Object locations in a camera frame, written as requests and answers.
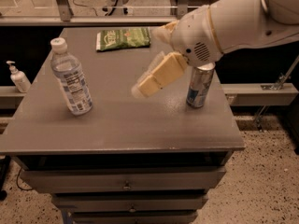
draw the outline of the plastic water bottle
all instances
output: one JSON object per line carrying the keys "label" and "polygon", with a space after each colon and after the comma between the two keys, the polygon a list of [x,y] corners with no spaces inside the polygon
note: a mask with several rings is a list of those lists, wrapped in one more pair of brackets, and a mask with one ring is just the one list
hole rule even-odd
{"label": "plastic water bottle", "polygon": [[58,78],[66,104],[74,115],[88,112],[92,106],[92,98],[82,71],[80,61],[67,52],[67,44],[61,37],[50,41],[53,56],[51,69]]}

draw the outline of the soap dispenser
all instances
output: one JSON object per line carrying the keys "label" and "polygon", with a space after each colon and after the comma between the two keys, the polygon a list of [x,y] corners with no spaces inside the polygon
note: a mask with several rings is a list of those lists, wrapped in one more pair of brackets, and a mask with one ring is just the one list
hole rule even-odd
{"label": "soap dispenser", "polygon": [[31,83],[27,76],[23,73],[23,71],[19,71],[16,66],[12,65],[15,62],[7,61],[7,64],[9,65],[9,70],[11,72],[11,80],[16,85],[17,89],[21,93],[28,92]]}

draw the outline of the white bottle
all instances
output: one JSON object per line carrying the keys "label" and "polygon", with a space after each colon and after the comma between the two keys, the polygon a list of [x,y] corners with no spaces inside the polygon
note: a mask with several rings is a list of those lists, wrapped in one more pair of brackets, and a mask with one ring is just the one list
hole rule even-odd
{"label": "white bottle", "polygon": [[85,114],[92,108],[93,102],[81,63],[67,52],[63,38],[52,39],[50,44],[53,51],[50,66],[58,78],[66,104],[74,115]]}
{"label": "white bottle", "polygon": [[23,71],[19,71],[16,66],[12,65],[15,62],[7,61],[9,70],[11,72],[11,80],[16,85],[17,89],[21,93],[26,93],[30,89],[31,83]]}

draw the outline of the pump nozzle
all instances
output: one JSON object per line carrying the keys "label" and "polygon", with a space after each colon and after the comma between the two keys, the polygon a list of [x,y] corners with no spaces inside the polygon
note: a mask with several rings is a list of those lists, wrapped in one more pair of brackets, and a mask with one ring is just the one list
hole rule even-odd
{"label": "pump nozzle", "polygon": [[11,66],[13,63],[15,63],[15,62],[7,61],[7,64],[8,64],[9,66]]}
{"label": "pump nozzle", "polygon": [[7,64],[9,65],[9,70],[11,72],[11,74],[16,74],[18,72],[18,69],[16,68],[16,66],[12,65],[13,61],[7,61]]}

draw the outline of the soda can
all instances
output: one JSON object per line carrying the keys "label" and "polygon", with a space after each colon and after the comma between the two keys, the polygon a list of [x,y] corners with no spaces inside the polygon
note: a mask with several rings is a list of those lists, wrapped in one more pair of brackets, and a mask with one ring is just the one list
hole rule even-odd
{"label": "soda can", "polygon": [[186,100],[188,105],[199,108],[205,104],[214,70],[214,63],[192,68],[191,81]]}

